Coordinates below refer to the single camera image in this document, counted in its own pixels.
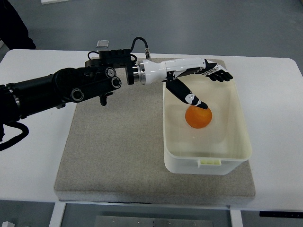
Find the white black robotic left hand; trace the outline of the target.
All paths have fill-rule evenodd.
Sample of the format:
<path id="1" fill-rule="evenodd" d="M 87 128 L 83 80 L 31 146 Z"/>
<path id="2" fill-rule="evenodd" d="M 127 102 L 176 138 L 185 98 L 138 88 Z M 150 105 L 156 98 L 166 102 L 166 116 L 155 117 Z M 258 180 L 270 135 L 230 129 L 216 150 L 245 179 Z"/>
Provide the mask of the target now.
<path id="1" fill-rule="evenodd" d="M 165 83 L 175 97 L 185 104 L 207 109 L 206 103 L 202 102 L 181 80 L 179 77 L 191 74 L 208 77 L 212 81 L 230 81 L 232 75 L 220 64 L 203 59 L 182 58 L 154 63 L 151 60 L 142 60 L 135 63 L 134 81 L 149 85 L 156 80 Z"/>

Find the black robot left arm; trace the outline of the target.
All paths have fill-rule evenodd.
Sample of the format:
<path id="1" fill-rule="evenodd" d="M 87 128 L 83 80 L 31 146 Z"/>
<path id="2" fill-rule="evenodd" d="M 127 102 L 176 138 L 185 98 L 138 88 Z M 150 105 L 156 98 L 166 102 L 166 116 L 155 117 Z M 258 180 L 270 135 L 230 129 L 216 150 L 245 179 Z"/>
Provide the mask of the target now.
<path id="1" fill-rule="evenodd" d="M 130 49 L 99 51 L 99 58 L 86 61 L 85 67 L 65 68 L 48 76 L 2 85 L 0 123 L 8 125 L 53 107 L 95 97 L 106 105 L 107 97 L 122 85 L 116 69 L 124 68 L 127 83 L 134 84 L 135 60 Z"/>

